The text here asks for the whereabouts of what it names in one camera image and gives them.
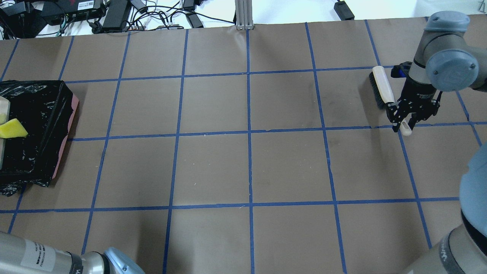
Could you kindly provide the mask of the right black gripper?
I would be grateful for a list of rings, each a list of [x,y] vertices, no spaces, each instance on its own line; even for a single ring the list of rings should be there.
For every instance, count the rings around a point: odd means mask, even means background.
[[[400,98],[398,101],[386,103],[386,115],[392,123],[393,132],[409,132],[416,123],[437,115],[442,92],[434,97],[437,89],[433,85],[419,83],[405,74],[400,78],[405,78]],[[408,122],[404,120],[407,114],[411,114]]]

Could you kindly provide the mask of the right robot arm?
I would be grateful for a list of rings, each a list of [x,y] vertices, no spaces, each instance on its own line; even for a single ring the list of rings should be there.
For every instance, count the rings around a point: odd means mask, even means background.
[[[486,104],[486,46],[470,46],[470,17],[439,11],[428,18],[394,118],[415,115],[400,137],[428,250],[402,274],[486,273],[486,112],[474,120],[468,98]]]

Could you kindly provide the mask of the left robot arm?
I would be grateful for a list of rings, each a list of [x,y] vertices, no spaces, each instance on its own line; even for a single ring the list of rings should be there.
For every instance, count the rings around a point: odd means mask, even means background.
[[[0,234],[2,274],[144,274],[117,248],[77,255],[5,232]]]

